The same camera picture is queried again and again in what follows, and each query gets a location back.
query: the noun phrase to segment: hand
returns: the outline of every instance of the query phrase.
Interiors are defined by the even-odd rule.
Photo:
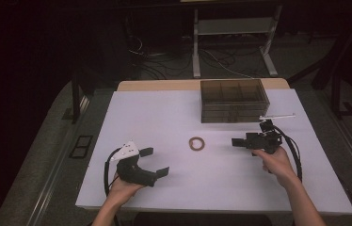
[[[275,174],[281,186],[286,187],[292,180],[297,179],[287,152],[281,146],[272,154],[263,150],[253,150],[252,153],[263,159],[263,169]]]
[[[111,202],[117,206],[127,203],[132,196],[135,196],[140,188],[144,187],[122,181],[117,173],[114,175],[114,180],[105,202]]]
[[[109,194],[106,197],[103,206],[100,208],[99,214],[92,223],[93,226],[111,225],[111,222],[119,208],[123,204],[127,203],[140,188],[144,187],[122,181],[118,177],[117,173],[115,173],[114,178],[114,183],[109,190]]]

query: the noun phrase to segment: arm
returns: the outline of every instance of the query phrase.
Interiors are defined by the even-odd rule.
[[[120,207],[127,203],[142,187],[144,186],[127,183],[120,178],[115,179],[103,206],[93,221],[92,226],[111,225],[111,222]]]
[[[279,183],[287,191],[296,226],[326,225],[305,187],[296,177],[288,155],[282,147],[278,147],[273,154],[265,153],[262,150],[252,152],[263,159],[264,170],[275,174]]]

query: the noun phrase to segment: metal frame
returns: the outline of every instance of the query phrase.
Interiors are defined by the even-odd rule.
[[[211,20],[200,21],[198,18],[198,10],[194,11],[194,47],[193,47],[193,73],[194,78],[200,78],[200,56],[198,53],[198,36],[199,35],[214,35],[214,34],[242,34],[242,33],[267,33],[267,40],[264,46],[260,47],[261,55],[264,64],[270,74],[270,77],[278,77],[278,73],[269,55],[270,46],[276,33],[277,24],[279,22],[282,5],[278,5],[275,14],[271,18],[249,18],[249,19],[232,19],[232,20]],[[267,29],[262,29],[263,23],[268,23],[270,26]]]
[[[82,98],[82,100],[78,103],[78,109],[79,109],[79,116],[78,118],[83,119],[86,110],[88,109],[88,104],[89,104],[89,100],[86,96],[84,96]],[[44,213],[47,209],[47,206],[53,196],[55,187],[56,187],[56,183],[59,180],[59,173],[61,171],[64,159],[66,158],[66,156],[68,155],[68,151],[71,148],[72,145],[72,141],[74,139],[74,136],[76,134],[76,131],[78,131],[82,120],[77,120],[77,118],[75,119],[76,122],[72,123],[72,125],[69,127],[64,140],[61,144],[61,147],[59,149],[58,152],[58,156],[56,157],[56,162],[54,163],[50,174],[43,186],[43,188],[41,189],[41,192],[39,194],[38,200],[35,204],[35,207],[29,217],[29,220],[27,221],[26,225],[27,226],[35,226],[35,225],[40,225],[41,220],[44,216]]]

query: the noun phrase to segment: dark background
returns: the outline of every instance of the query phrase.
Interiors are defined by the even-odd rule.
[[[63,12],[56,5],[0,0],[0,206],[51,103],[74,73],[84,75],[86,93],[133,78],[123,20],[104,12]],[[139,23],[132,33],[148,42],[164,39],[150,32],[164,21],[175,28],[162,27],[167,39],[192,30],[188,20],[144,13],[136,14]],[[352,1],[297,1],[284,7],[278,34],[336,35],[351,18]]]

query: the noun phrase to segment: black cable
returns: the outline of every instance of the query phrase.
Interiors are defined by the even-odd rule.
[[[296,162],[296,176],[302,182],[302,165],[300,161],[300,152],[298,146],[296,145],[296,142],[287,135],[285,135],[284,132],[279,129],[279,127],[277,127],[276,125],[272,126],[284,137],[285,141],[287,142],[288,147],[290,148],[290,151],[293,154],[294,161]]]
[[[153,66],[153,67],[161,67],[164,68],[166,75],[172,76],[172,77],[177,77],[180,76],[182,73],[186,73],[186,70],[190,64],[191,64],[191,57],[188,58],[187,64],[184,65],[182,68],[170,68],[167,65],[160,63],[160,62],[155,62],[155,61],[148,61],[149,63],[153,63],[153,64],[157,64],[158,66]],[[170,73],[168,70],[172,70],[172,71],[180,71],[176,74]]]
[[[186,55],[186,54],[189,54],[191,53],[191,50],[188,50],[188,51],[185,51],[184,53],[172,53],[170,51],[168,52],[165,52],[164,54],[161,54],[160,56],[153,56],[153,55],[144,55],[142,56],[145,60],[149,60],[151,62],[160,62],[160,63],[163,63],[163,62],[170,62],[170,61],[173,61],[173,60],[176,60],[176,59],[179,59],[180,56],[183,56],[183,55]]]
[[[200,59],[202,59],[202,61],[203,61],[206,65],[208,65],[208,66],[210,66],[210,67],[212,67],[212,68],[216,68],[216,69],[223,69],[222,67],[217,66],[218,63],[216,63],[216,65],[210,64],[210,63],[207,61],[208,58],[209,58],[210,60],[213,60],[211,57],[208,57],[208,56],[202,56],[202,57],[200,57]]]
[[[238,73],[236,71],[232,71],[232,70],[228,69],[227,66],[224,66],[221,62],[219,62],[217,60],[217,58],[213,54],[211,54],[210,52],[208,52],[206,50],[201,50],[201,51],[203,51],[204,53],[210,55],[224,70],[228,71],[229,73],[235,73],[235,74],[238,74],[238,75],[241,75],[241,76],[245,76],[245,77],[248,77],[248,78],[253,78],[253,77],[251,77],[251,76],[249,76],[247,74]]]
[[[114,183],[114,181],[111,183],[111,185],[108,184],[108,170],[109,170],[109,162],[111,161],[112,156],[114,156],[115,153],[119,152],[120,148],[112,152],[112,154],[109,155],[108,159],[105,162],[104,165],[104,190],[105,190],[105,195],[108,196],[109,194],[109,187]]]
[[[214,62],[217,62],[217,63],[222,63],[223,65],[225,65],[225,66],[228,67],[228,66],[234,64],[234,62],[235,62],[235,57],[253,55],[253,54],[256,54],[256,53],[260,52],[260,50],[261,50],[261,48],[257,48],[255,51],[250,52],[250,53],[245,53],[245,54],[238,54],[239,49],[235,49],[232,53],[228,53],[227,51],[216,50],[217,52],[226,55],[226,56],[224,56],[224,57],[216,58],[216,59],[224,59],[223,61],[225,61],[226,58],[229,58],[229,57],[232,58],[232,62],[226,61],[226,62],[227,62],[226,64],[225,64],[224,62],[216,61],[216,60],[214,60],[212,57],[209,57],[209,54],[208,54],[208,53],[205,53],[205,55],[202,55],[203,57],[201,57],[201,58],[202,58],[202,61],[203,61],[204,63],[206,63],[207,65],[209,65],[209,66],[211,66],[211,67],[213,67],[213,68],[221,69],[221,68],[219,68],[219,67],[217,67],[217,66],[214,66],[214,65],[210,64],[210,63],[205,59],[205,57],[209,57],[209,59],[210,59],[211,61],[214,61]],[[259,57],[258,66],[256,67],[256,69],[244,69],[244,70],[242,70],[242,71],[239,72],[239,73],[242,73],[242,74],[244,74],[244,75],[259,75],[258,72],[260,71],[261,62],[262,62],[262,58]]]
[[[111,182],[111,184],[108,184],[108,170],[109,170],[109,162],[111,161],[112,156],[114,156],[115,153],[119,152],[120,148],[118,148],[117,150],[115,150],[114,152],[112,152],[109,156],[108,159],[105,162],[104,165],[104,190],[105,190],[105,196],[108,196],[109,194],[109,187],[112,186],[112,184],[115,182],[115,180],[118,179],[118,176]],[[120,226],[120,223],[118,222],[118,218],[115,215],[114,216],[114,221],[115,221],[115,225],[116,226]]]
[[[218,57],[217,59],[218,59],[218,60],[225,60],[226,58],[230,58],[230,57],[231,57],[231,58],[232,58],[232,64],[234,64],[234,63],[235,63],[235,57],[234,57],[234,56],[237,54],[237,52],[239,51],[239,49],[238,49],[238,48],[235,48],[232,53],[229,53],[229,52],[227,52],[227,51],[225,51],[225,50],[219,50],[218,48],[222,48],[222,47],[219,47],[217,41],[215,42],[215,44],[216,44],[216,49],[215,49],[215,51],[217,51],[217,52],[220,53],[220,54],[226,55],[226,56],[224,56],[224,57]]]
[[[232,53],[232,54],[230,54],[230,53],[222,53],[220,50],[215,50],[215,51],[218,52],[218,53],[220,53],[220,54],[222,54],[222,55],[226,55],[226,56],[224,56],[224,57],[217,57],[217,58],[216,58],[217,61],[222,60],[222,61],[223,61],[222,64],[231,66],[231,65],[233,65],[233,64],[236,62],[236,61],[235,61],[234,54],[238,51],[237,49],[235,49],[234,53]],[[227,58],[231,58],[231,59],[232,59],[232,62],[227,61],[227,60],[226,60]]]
[[[150,67],[150,66],[147,66],[147,65],[145,65],[145,64],[141,64],[140,67],[141,67],[141,66],[146,67],[145,70],[147,70],[147,71],[148,71],[148,70],[153,70],[153,71],[159,73],[162,77],[164,77],[165,80],[167,80],[167,77],[166,77],[163,73],[161,73],[161,72],[159,72],[158,70],[156,70],[155,68]]]
[[[152,72],[152,71],[150,71],[150,70],[148,70],[148,69],[145,69],[145,68],[143,68],[143,67],[139,67],[141,70],[143,70],[144,72],[146,72],[148,75],[149,75],[149,77],[151,77],[151,78],[153,78],[153,79],[156,79],[156,80],[160,80],[159,79],[159,77],[158,77],[158,75],[156,75],[156,73],[154,73],[154,72]]]
[[[205,55],[203,57],[208,57],[211,61],[216,62],[216,64],[222,64],[225,67],[231,66],[231,64],[228,61],[220,62],[217,57],[213,56],[209,51],[204,50],[204,49],[199,49],[199,51],[203,52]]]
[[[228,53],[227,51],[224,51],[224,50],[216,50],[216,51],[221,53],[221,54],[228,55],[228,56],[233,56],[233,57],[239,57],[240,56],[240,57],[242,57],[242,56],[249,56],[249,55],[256,54],[256,53],[260,52],[260,50],[261,50],[260,48],[256,48],[255,51],[252,51],[252,52],[249,52],[249,53],[237,54],[238,51],[240,51],[242,48],[244,48],[244,41],[242,40],[239,44],[241,44],[241,47],[235,48],[235,51],[233,53]],[[219,47],[218,41],[215,42],[215,45],[216,45],[216,47]]]

